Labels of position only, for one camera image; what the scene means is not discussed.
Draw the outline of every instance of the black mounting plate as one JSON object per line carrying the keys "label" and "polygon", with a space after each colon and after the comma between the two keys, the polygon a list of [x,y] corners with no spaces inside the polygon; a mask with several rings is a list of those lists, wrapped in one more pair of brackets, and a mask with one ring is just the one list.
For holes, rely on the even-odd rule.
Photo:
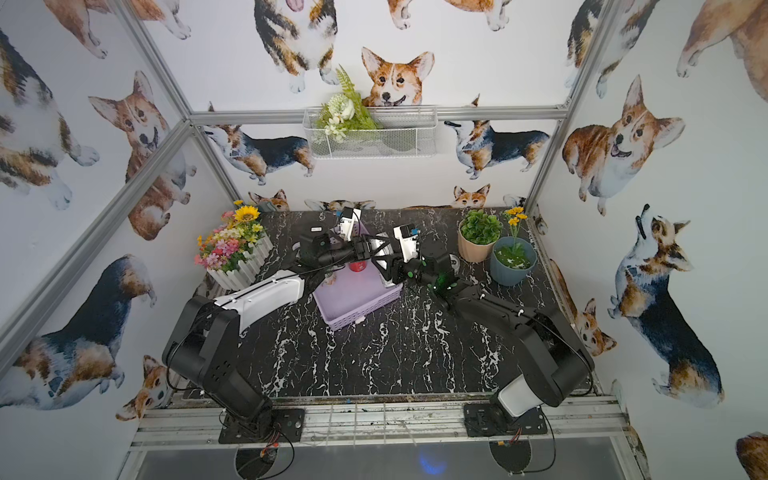
{"label": "black mounting plate", "polygon": [[[273,409],[272,418],[275,423],[280,424],[280,431],[284,436],[280,437],[278,442],[282,442],[285,438],[288,438],[291,442],[298,442],[301,440],[301,432],[304,428],[304,409]],[[219,434],[219,443],[221,444],[233,444],[233,443],[262,443],[263,439],[255,439],[253,431],[254,427],[248,425],[241,425],[238,421],[234,420],[231,415],[227,415],[224,419],[224,427]]]}
{"label": "black mounting plate", "polygon": [[464,425],[468,437],[547,435],[547,424],[541,414],[541,407],[528,410],[522,416],[510,420],[500,406],[491,403],[468,403],[464,405]]}

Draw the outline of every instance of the blue flower pot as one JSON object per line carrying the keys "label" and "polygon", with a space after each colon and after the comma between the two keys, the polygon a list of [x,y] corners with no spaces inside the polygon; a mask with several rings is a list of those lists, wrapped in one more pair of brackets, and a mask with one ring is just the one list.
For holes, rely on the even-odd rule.
{"label": "blue flower pot", "polygon": [[[511,247],[515,243],[521,243],[525,256],[531,261],[531,266],[525,270],[517,270],[509,268],[504,265],[498,258],[496,258],[496,250],[502,247]],[[522,238],[515,239],[514,237],[502,237],[496,241],[496,245],[493,246],[493,253],[491,253],[491,278],[496,283],[504,286],[514,286],[523,281],[525,277],[536,267],[538,262],[538,255],[533,246],[523,240]]]}

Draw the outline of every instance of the beige flower pot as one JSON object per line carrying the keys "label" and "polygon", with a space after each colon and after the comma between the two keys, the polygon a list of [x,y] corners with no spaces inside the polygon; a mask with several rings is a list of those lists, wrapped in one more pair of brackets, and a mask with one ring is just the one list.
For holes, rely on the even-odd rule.
{"label": "beige flower pot", "polygon": [[496,242],[491,242],[487,245],[472,243],[462,235],[462,225],[459,224],[458,226],[458,254],[470,263],[480,263],[488,258],[495,243]]}

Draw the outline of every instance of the floor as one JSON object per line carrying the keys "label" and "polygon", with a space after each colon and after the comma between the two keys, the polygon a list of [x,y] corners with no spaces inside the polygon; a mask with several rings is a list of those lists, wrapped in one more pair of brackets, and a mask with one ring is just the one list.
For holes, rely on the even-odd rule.
{"label": "floor", "polygon": [[[498,209],[487,209],[498,213]],[[327,227],[336,217],[321,212],[263,215],[275,249],[261,278],[277,271],[302,226],[318,221]],[[458,253],[462,211],[364,210],[371,233],[413,223],[425,245]],[[521,229],[520,236],[528,238]],[[459,275],[503,299],[526,306],[555,303],[541,264],[515,287],[499,286],[488,274],[488,261],[461,262]],[[271,397],[351,396],[491,392],[519,375],[515,355],[495,334],[441,312],[426,289],[406,284],[400,300],[369,314],[363,323],[335,333],[325,325],[307,294],[258,320],[243,332],[238,369]]]}

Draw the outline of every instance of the white picket fence planter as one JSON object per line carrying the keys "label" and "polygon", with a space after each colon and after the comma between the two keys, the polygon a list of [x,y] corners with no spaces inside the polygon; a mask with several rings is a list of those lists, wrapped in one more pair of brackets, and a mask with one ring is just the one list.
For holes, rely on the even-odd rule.
{"label": "white picket fence planter", "polygon": [[238,262],[238,269],[230,272],[223,270],[208,269],[208,273],[225,290],[242,290],[256,279],[256,275],[261,271],[264,261],[270,255],[270,250],[274,248],[270,238],[265,235],[260,238],[253,253],[245,253],[246,261]]}

